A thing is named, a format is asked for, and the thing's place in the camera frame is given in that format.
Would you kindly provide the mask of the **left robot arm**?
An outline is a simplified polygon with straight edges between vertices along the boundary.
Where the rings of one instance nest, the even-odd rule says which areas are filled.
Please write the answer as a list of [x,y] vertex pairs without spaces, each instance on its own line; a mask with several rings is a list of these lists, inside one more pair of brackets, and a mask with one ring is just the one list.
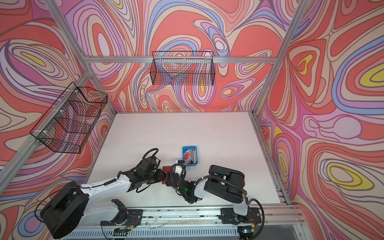
[[123,225],[128,220],[127,207],[114,196],[131,191],[144,191],[165,178],[159,168],[157,148],[147,151],[139,163],[128,171],[119,171],[117,176],[93,184],[79,185],[70,182],[60,190],[49,194],[49,202],[42,210],[34,210],[35,218],[45,224],[54,239],[61,239],[77,227],[96,222]]

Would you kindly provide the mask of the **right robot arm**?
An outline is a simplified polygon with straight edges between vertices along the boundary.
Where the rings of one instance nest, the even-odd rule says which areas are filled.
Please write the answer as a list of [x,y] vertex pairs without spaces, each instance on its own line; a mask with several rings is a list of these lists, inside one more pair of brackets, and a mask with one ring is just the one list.
[[262,205],[256,199],[248,199],[245,187],[245,175],[237,170],[211,165],[209,174],[196,181],[185,180],[186,165],[176,163],[171,166],[165,177],[165,185],[189,204],[203,200],[207,193],[232,204],[231,208],[222,208],[218,218],[223,224],[265,223]]

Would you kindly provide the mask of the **red leather card holder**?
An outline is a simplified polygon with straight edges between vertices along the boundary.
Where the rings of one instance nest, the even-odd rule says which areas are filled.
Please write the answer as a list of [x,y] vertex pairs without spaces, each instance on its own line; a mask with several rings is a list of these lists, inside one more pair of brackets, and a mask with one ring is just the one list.
[[171,170],[172,166],[163,166],[162,167],[162,171],[163,171],[163,181],[162,181],[162,184],[165,185],[166,182],[167,182],[167,179],[168,179],[168,175],[169,175],[169,172]]

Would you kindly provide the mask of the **blue plastic card tray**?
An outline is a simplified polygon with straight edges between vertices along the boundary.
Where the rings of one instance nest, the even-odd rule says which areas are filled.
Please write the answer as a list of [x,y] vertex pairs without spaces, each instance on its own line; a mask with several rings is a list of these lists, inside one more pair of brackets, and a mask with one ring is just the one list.
[[196,166],[198,164],[198,153],[196,146],[185,146],[182,148],[183,161],[186,166]]

